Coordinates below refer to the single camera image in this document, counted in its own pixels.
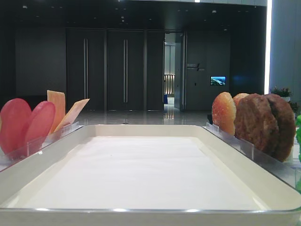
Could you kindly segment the front bread slice in rack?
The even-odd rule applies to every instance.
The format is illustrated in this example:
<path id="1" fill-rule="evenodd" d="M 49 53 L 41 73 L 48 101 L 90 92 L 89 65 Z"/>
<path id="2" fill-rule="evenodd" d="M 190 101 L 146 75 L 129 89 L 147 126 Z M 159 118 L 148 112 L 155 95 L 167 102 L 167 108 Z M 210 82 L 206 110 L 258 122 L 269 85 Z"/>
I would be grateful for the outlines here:
<path id="1" fill-rule="evenodd" d="M 236 106 L 229 92 L 220 93 L 212 104 L 213 124 L 231 136 L 235 134 Z"/>

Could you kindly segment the bread slice in rack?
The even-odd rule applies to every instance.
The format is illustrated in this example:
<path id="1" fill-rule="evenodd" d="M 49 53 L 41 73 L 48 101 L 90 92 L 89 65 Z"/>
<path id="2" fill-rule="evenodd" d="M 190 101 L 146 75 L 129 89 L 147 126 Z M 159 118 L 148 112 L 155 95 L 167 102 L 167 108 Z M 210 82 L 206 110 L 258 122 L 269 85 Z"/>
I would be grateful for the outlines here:
<path id="1" fill-rule="evenodd" d="M 248 95 L 249 94 L 247 94 L 247 93 L 239 93 L 239 94 L 235 95 L 233 97 L 233 101 L 235 103 L 235 106 L 238 107 L 240 100 L 243 99 L 243 98 L 245 98 Z"/>
<path id="2" fill-rule="evenodd" d="M 229 92 L 220 93 L 212 104 L 213 124 L 231 136 L 235 134 L 236 106 Z"/>

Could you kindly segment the leaning orange cheese slice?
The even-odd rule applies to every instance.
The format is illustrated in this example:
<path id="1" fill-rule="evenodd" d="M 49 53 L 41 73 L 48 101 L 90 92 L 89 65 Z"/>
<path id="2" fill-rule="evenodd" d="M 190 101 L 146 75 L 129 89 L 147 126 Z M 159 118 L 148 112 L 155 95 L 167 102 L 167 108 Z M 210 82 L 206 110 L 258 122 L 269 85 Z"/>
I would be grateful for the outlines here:
<path id="1" fill-rule="evenodd" d="M 71 109 L 68 111 L 68 113 L 63 117 L 61 122 L 58 124 L 54 132 L 57 132 L 61 128 L 73 124 L 79 113 L 82 111 L 82 109 L 85 107 L 85 105 L 88 103 L 90 99 L 82 99 L 80 101 L 77 101 L 73 104 Z"/>

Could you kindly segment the rear bread slice in rack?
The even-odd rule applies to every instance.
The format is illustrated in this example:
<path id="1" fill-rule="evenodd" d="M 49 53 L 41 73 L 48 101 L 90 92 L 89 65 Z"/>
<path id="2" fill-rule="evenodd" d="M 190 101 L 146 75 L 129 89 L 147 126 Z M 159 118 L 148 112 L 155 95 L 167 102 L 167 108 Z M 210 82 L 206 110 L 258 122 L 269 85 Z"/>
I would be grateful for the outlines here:
<path id="1" fill-rule="evenodd" d="M 233 97 L 233 101 L 235 103 L 235 106 L 238 107 L 240 100 L 243 99 L 243 98 L 245 98 L 248 95 L 249 94 L 247 94 L 247 93 L 239 93 L 239 94 L 235 95 Z"/>

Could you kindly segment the upright orange cheese slice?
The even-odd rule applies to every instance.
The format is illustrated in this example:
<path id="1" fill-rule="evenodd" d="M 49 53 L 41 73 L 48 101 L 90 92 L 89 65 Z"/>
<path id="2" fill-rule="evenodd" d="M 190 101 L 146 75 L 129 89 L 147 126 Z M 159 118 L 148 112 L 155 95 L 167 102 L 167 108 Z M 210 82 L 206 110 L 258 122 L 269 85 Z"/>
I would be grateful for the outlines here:
<path id="1" fill-rule="evenodd" d="M 47 90 L 47 101 L 55 105 L 55 117 L 49 134 L 52 134 L 65 116 L 65 94 L 63 92 Z"/>

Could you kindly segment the front brown meat patty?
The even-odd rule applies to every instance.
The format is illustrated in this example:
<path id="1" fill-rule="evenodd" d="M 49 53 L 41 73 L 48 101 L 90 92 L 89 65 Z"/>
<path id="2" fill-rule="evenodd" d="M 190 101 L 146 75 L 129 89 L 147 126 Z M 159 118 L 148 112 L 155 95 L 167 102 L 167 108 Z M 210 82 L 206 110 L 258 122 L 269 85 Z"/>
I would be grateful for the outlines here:
<path id="1" fill-rule="evenodd" d="M 239 101 L 234 120 L 235 137 L 252 143 L 271 155 L 277 146 L 279 129 L 264 95 L 250 94 Z"/>

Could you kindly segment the brown meat patty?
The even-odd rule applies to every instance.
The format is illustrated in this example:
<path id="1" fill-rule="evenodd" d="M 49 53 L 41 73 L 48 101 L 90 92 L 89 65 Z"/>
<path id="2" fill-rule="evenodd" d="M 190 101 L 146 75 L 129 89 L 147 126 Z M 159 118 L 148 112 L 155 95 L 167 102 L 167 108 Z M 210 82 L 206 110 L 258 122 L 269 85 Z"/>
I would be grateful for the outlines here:
<path id="1" fill-rule="evenodd" d="M 277 146 L 279 129 L 264 95 L 250 94 L 239 101 L 234 120 L 235 137 L 252 143 L 271 155 Z"/>
<path id="2" fill-rule="evenodd" d="M 291 153 L 296 133 L 294 113 L 291 106 L 282 97 L 276 94 L 266 94 L 272 114 L 277 120 L 279 138 L 272 157 L 284 162 Z"/>

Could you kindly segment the small red tomato slice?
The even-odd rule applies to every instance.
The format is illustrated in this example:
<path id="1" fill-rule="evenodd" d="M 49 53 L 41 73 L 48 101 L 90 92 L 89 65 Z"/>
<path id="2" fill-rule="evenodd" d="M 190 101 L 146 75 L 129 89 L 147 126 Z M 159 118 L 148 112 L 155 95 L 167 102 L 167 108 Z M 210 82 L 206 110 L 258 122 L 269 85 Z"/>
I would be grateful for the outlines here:
<path id="1" fill-rule="evenodd" d="M 23 143 L 45 141 L 55 118 L 55 105 L 49 101 L 40 102 L 32 111 L 23 127 Z"/>

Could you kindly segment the rear brown meat patty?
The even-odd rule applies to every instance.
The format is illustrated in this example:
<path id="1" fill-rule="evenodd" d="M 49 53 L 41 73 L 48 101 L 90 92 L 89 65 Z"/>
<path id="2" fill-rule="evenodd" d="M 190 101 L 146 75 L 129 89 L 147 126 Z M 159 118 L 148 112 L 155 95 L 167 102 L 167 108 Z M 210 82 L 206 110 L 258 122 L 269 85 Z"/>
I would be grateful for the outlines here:
<path id="1" fill-rule="evenodd" d="M 296 133 L 294 113 L 291 106 L 282 97 L 276 94 L 266 94 L 272 114 L 277 120 L 279 138 L 272 157 L 284 162 L 291 153 Z"/>

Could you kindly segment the large red tomato slice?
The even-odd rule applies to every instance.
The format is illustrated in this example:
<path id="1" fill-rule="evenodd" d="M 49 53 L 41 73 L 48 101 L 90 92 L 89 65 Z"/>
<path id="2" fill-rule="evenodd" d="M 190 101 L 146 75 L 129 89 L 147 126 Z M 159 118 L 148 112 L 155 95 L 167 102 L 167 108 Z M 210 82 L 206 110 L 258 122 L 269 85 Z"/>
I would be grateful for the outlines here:
<path id="1" fill-rule="evenodd" d="M 14 98 L 4 104 L 0 112 L 0 146 L 4 154 L 8 154 L 18 148 L 23 126 L 31 113 L 30 106 L 23 99 Z"/>

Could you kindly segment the green lettuce piece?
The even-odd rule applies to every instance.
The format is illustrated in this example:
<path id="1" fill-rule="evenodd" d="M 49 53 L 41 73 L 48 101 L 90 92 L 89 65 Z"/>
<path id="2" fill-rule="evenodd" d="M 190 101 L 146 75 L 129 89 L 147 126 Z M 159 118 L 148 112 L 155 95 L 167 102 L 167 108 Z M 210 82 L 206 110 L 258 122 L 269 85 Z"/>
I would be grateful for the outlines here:
<path id="1" fill-rule="evenodd" d="M 296 139 L 297 139 L 297 142 L 299 144 L 298 158 L 299 158 L 299 162 L 301 162 L 301 115 L 298 115 L 297 118 L 296 118 L 296 127 L 298 128 L 296 130 Z"/>

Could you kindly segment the right dark double door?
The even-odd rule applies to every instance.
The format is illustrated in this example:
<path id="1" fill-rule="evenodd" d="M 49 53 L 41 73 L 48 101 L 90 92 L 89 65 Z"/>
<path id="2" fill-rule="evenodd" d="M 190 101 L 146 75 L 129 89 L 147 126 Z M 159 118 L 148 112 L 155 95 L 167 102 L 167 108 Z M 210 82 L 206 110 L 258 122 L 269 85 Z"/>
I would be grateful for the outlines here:
<path id="1" fill-rule="evenodd" d="M 107 109 L 143 109 L 143 32 L 108 31 Z"/>

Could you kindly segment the dark double door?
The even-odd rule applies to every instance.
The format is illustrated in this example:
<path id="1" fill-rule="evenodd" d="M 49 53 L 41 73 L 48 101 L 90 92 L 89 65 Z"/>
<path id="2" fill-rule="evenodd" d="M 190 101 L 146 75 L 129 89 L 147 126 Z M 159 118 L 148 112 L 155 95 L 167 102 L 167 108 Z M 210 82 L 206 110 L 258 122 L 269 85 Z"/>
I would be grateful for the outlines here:
<path id="1" fill-rule="evenodd" d="M 104 31 L 67 30 L 68 108 L 89 99 L 85 110 L 104 109 Z"/>
<path id="2" fill-rule="evenodd" d="M 143 32 L 108 31 L 107 109 L 143 109 Z"/>

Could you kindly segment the white rectangular tray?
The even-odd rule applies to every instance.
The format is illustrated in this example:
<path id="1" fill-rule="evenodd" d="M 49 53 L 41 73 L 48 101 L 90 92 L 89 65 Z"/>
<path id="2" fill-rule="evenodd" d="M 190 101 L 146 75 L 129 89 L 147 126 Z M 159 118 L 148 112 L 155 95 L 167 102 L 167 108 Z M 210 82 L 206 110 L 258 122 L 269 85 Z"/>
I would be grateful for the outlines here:
<path id="1" fill-rule="evenodd" d="M 300 192 L 198 126 L 84 126 L 0 172 L 3 226 L 300 222 Z"/>

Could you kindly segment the left dark double door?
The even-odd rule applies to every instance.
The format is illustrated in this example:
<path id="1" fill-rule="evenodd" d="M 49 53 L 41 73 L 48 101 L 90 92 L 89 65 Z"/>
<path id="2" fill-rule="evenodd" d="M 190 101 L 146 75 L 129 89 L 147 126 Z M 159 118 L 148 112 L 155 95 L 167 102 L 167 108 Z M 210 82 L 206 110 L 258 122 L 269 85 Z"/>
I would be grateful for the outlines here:
<path id="1" fill-rule="evenodd" d="M 104 31 L 67 30 L 68 108 L 89 99 L 85 110 L 104 109 Z"/>

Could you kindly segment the potted plant with flowers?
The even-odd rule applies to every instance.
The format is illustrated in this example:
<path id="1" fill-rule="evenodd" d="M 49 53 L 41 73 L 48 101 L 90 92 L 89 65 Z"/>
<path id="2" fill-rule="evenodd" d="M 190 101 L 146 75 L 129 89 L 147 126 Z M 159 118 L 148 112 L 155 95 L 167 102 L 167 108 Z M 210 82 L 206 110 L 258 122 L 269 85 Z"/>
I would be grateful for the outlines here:
<path id="1" fill-rule="evenodd" d="M 277 87 L 274 87 L 272 89 L 270 89 L 270 92 L 272 94 L 276 94 L 278 96 L 280 96 L 282 99 L 284 99 L 286 102 L 289 102 L 291 100 L 291 91 L 289 90 L 289 88 L 281 88 L 278 89 Z"/>

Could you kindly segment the left clear acrylic rack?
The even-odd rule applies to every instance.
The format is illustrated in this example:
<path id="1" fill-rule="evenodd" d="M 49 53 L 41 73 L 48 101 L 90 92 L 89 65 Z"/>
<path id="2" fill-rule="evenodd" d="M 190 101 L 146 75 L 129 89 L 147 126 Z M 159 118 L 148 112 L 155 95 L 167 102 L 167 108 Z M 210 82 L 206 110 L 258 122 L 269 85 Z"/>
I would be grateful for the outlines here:
<path id="1" fill-rule="evenodd" d="M 76 122 L 74 124 L 69 124 L 46 137 L 40 137 L 29 141 L 25 146 L 22 146 L 8 154 L 4 154 L 3 151 L 0 150 L 0 171 L 11 167 L 35 153 L 41 152 L 43 148 L 59 141 L 81 127 L 82 125 L 80 125 L 79 122 Z"/>

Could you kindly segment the clear acrylic rack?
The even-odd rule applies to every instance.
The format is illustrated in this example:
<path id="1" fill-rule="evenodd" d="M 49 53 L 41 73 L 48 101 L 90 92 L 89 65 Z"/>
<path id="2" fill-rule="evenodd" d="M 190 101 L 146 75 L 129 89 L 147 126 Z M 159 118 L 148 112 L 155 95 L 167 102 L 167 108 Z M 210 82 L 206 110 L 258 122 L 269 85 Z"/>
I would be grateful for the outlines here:
<path id="1" fill-rule="evenodd" d="M 22 146 L 8 154 L 4 154 L 3 151 L 0 150 L 0 171 L 11 167 L 35 153 L 41 152 L 43 148 L 59 141 L 81 127 L 82 125 L 80 125 L 79 122 L 76 122 L 74 124 L 69 124 L 46 137 L 40 137 L 29 141 L 25 146 Z"/>
<path id="2" fill-rule="evenodd" d="M 298 192 L 301 191 L 301 163 L 298 158 L 299 144 L 296 139 L 294 139 L 289 157 L 287 157 L 284 162 L 280 162 L 257 150 L 250 142 L 237 139 L 225 133 L 216 125 L 207 123 L 204 128 L 221 139 L 224 143 L 254 161 L 257 165 L 294 187 Z"/>

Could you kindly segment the right clear acrylic rack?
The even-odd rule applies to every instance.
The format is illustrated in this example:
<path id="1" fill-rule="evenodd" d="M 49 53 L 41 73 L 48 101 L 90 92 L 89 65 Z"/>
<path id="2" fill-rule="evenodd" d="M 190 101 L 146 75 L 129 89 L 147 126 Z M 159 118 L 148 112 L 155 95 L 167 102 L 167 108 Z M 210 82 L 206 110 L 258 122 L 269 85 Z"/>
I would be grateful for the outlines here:
<path id="1" fill-rule="evenodd" d="M 289 157 L 287 157 L 284 162 L 280 162 L 257 150 L 250 142 L 237 139 L 225 133 L 216 125 L 207 123 L 204 128 L 221 139 L 224 143 L 254 161 L 257 165 L 294 187 L 298 192 L 301 191 L 301 163 L 298 158 L 299 144 L 296 139 L 294 139 Z"/>

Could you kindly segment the wall mounted display screen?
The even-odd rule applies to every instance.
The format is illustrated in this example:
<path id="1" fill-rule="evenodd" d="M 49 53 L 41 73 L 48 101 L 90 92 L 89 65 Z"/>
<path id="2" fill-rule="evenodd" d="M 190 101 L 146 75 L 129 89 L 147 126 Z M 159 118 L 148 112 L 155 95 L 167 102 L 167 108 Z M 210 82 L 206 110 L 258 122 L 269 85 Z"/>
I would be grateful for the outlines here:
<path id="1" fill-rule="evenodd" d="M 225 76 L 211 76 L 210 77 L 210 85 L 225 86 L 226 85 L 226 77 Z"/>

